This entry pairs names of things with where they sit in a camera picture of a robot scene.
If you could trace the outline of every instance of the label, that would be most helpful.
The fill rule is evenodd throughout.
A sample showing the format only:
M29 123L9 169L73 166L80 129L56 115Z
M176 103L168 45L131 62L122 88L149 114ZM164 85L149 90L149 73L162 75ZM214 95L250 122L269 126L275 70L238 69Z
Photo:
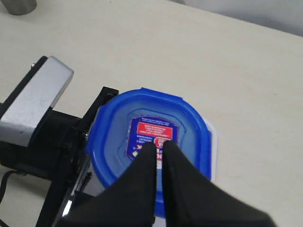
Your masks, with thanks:
M178 141L178 126L159 117L133 118L125 155L135 159L144 143L153 142L157 147L157 169L162 169L162 147L167 140Z

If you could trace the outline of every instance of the metal cup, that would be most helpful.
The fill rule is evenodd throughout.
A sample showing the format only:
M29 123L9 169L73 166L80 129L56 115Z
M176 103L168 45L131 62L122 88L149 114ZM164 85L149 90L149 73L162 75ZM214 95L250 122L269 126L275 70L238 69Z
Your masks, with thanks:
M36 0L0 0L12 15L24 15L37 7Z

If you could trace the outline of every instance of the wire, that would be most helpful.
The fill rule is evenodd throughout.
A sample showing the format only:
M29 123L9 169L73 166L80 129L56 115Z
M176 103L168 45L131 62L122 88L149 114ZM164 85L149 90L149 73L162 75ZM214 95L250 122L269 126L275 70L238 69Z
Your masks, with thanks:
M5 191L6 191L6 185L8 183L8 179L9 179L9 176L11 176L12 174L18 174L18 175L25 175L24 173L22 172L19 172L19 171L16 171L16 170L9 170L7 171L3 177L2 177L2 180L1 180L1 185L0 185L0 203L2 202L3 200L3 197L4 197L4 194L5 194ZM0 219L0 226L1 227L9 227L4 221L2 221Z

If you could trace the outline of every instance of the table surface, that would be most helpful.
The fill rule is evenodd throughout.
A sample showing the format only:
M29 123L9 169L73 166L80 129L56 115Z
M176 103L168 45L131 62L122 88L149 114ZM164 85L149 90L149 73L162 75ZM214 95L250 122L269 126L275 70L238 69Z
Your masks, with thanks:
M103 86L181 96L217 128L216 184L303 226L301 37L164 0L39 0L20 17L1 6L0 28L0 102L42 55L75 71L62 112L83 116ZM48 185L12 177L0 218L34 226Z

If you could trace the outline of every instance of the plastic container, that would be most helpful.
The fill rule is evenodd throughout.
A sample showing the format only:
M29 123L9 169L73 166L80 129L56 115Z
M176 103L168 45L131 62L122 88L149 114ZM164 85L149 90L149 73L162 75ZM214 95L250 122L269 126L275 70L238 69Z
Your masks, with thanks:
M178 143L187 158L207 178L214 178L215 129L182 98L138 89L122 93L102 106L92 124L86 152L91 155L98 179L107 188L126 170L142 144L157 146L157 195L155 215L164 217L161 183L162 145Z

